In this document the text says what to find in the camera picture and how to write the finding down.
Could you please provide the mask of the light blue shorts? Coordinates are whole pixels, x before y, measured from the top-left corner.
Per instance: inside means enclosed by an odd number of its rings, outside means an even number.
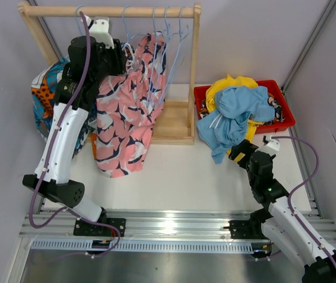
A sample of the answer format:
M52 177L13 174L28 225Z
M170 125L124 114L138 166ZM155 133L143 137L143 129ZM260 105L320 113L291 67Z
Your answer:
M249 120L264 123L275 117L264 86L227 87L215 94L215 105L196 125L199 137L211 149L216 164L222 163L226 152L245 139Z

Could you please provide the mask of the white wire hanger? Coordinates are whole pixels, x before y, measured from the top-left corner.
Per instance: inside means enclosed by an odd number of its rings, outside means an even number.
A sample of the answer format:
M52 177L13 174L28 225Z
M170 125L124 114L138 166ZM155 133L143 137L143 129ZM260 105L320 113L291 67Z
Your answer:
M134 48L128 42L124 42L121 45L121 49L126 56L126 71L130 73L137 68L137 64L139 63Z

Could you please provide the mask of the pink white patterned shorts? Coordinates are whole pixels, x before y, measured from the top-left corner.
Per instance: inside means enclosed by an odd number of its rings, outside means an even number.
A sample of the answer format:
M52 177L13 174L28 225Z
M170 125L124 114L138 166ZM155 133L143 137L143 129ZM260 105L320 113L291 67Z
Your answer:
M95 160L107 177L123 177L143 168L153 127L161 115L164 102L149 114L147 95L153 61L154 35L144 36L137 48L137 68L123 75L108 76L97 96L97 140ZM166 84L166 59L163 37L158 42L160 85Z

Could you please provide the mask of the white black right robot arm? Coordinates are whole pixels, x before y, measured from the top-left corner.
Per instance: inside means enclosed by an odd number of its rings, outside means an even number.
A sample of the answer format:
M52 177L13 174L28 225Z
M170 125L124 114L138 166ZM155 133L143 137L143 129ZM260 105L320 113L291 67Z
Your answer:
M258 147L248 140L233 146L229 159L242 158L255 200L262 209L250 214L247 231L238 231L241 223L231 221L232 235L243 238L265 237L302 273L302 282L336 282L336 249L309 223L293 202L293 191L287 191L273 174L274 158L280 150L279 137L263 138Z

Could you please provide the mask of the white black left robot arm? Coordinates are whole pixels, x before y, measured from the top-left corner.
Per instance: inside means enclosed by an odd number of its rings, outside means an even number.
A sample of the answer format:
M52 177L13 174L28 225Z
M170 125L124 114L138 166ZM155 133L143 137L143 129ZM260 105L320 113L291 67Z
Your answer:
M83 183L70 179L70 166L80 132L99 94L103 80L124 74L126 56L120 40L106 47L94 37L81 36L68 47L69 62L64 65L54 97L52 123L41 161L35 172L25 175L22 184L87 222L95 236L107 230L105 210L85 196Z

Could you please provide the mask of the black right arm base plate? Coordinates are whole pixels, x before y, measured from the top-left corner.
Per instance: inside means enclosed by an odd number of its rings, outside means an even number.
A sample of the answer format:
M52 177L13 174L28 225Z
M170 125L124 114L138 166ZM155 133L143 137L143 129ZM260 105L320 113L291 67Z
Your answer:
M231 220L223 229L230 232L232 239L253 239L263 240L267 239L262 233L261 224L251 220Z

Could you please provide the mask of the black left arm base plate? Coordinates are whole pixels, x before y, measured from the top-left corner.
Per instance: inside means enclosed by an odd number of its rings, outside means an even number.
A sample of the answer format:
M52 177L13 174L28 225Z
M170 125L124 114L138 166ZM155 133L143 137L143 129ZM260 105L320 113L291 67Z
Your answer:
M124 236L126 228L125 218L107 218L107 225L111 225L120 231L121 237ZM93 225L87 223L80 218L75 221L73 230L74 236L99 236L99 237L116 237L117 232L113 228L106 228L104 226Z

